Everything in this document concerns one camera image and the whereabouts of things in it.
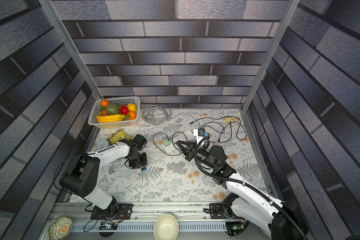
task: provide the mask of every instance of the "power strip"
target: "power strip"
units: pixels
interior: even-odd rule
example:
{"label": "power strip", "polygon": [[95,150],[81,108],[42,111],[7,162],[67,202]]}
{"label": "power strip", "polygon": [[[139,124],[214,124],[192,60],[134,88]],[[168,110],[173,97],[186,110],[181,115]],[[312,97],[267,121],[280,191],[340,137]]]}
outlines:
{"label": "power strip", "polygon": [[168,146],[164,146],[164,151],[167,154],[172,154],[175,150],[176,150],[176,148],[173,146],[172,143],[170,143]]}
{"label": "power strip", "polygon": [[190,130],[185,131],[184,134],[187,136],[187,138],[185,138],[183,134],[177,133],[177,136],[173,138],[173,143],[176,144],[177,141],[187,141],[195,139],[193,132],[191,132]]}
{"label": "power strip", "polygon": [[[193,135],[193,133],[190,130],[185,131],[184,134],[185,134],[185,136],[187,136],[187,138],[185,138],[185,136],[183,134],[178,134],[178,136],[173,138],[173,143],[176,144],[177,141],[187,141],[187,140],[192,140],[195,138],[195,136]],[[164,145],[164,151],[167,154],[173,154],[173,152],[176,151],[177,149],[173,146],[171,141],[169,141],[169,143],[170,144],[168,146]]]}

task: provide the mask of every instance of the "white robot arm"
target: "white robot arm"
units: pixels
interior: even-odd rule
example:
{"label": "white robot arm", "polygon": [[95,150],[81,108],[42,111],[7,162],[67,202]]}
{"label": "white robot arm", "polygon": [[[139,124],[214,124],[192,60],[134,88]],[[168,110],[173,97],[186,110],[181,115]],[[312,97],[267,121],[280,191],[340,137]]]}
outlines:
{"label": "white robot arm", "polygon": [[[221,204],[225,216],[245,218],[271,234],[274,240],[306,239],[307,227],[297,205],[285,204],[246,181],[226,163],[227,156],[221,146],[212,146],[207,151],[208,134],[204,129],[195,129],[194,134],[197,142],[177,141],[177,145],[186,160],[194,158],[201,172],[231,192]],[[131,168],[145,166],[146,155],[139,153],[145,144],[146,139],[137,135],[133,140],[123,139],[100,151],[77,157],[68,164],[60,185],[99,207],[103,217],[112,218],[117,213],[116,199],[96,185],[98,171],[121,157],[129,160]],[[212,172],[206,172],[200,163],[209,166]],[[299,227],[297,220],[305,229]]]}
{"label": "white robot arm", "polygon": [[147,155],[139,151],[146,143],[147,140],[138,134],[133,140],[123,139],[115,145],[76,157],[69,162],[60,185],[102,209],[102,216],[112,218],[117,213],[116,199],[97,186],[99,169],[122,157],[127,158],[130,168],[145,169]]}
{"label": "white robot arm", "polygon": [[[209,137],[205,129],[194,129],[193,133],[196,142],[177,141],[176,144],[186,160],[195,159],[202,173],[231,192],[222,202],[227,217],[245,218],[269,233],[273,240],[307,239],[308,228],[297,203],[283,203],[249,183],[226,163],[227,156],[221,146],[214,145],[206,150]],[[212,171],[207,172],[200,164]]]}

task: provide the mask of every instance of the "snack bag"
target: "snack bag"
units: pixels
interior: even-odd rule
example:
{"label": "snack bag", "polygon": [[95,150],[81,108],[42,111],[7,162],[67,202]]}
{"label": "snack bag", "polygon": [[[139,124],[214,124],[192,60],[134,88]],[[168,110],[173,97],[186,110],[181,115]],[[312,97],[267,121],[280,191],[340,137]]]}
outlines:
{"label": "snack bag", "polygon": [[132,136],[130,135],[126,135],[123,130],[120,128],[119,130],[117,130],[114,134],[112,134],[107,141],[109,142],[109,144],[113,144],[116,143],[118,141],[120,141],[121,139],[127,139],[130,140],[132,139]]}

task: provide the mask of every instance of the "white basket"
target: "white basket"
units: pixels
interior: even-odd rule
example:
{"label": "white basket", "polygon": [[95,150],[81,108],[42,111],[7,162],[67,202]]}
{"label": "white basket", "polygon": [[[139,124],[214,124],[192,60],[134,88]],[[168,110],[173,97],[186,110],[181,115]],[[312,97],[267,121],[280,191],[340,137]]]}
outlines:
{"label": "white basket", "polygon": [[119,121],[119,122],[98,122],[96,115],[101,112],[100,102],[102,99],[97,100],[91,110],[91,113],[88,117],[88,124],[96,126],[100,129],[103,128],[112,128],[112,127],[127,127],[137,125],[137,120],[139,119],[140,114],[140,98],[138,96],[132,97],[121,97],[121,98],[106,98],[110,103],[115,103],[117,105],[134,103],[137,107],[135,113],[136,118],[133,120]]}

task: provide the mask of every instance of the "banana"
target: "banana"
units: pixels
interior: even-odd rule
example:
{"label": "banana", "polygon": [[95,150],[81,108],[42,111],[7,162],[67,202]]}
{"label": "banana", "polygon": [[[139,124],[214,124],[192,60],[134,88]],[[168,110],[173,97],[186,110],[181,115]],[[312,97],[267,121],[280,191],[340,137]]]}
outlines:
{"label": "banana", "polygon": [[98,122],[118,122],[122,121],[125,118],[124,114],[112,114],[112,115],[97,115],[96,116]]}

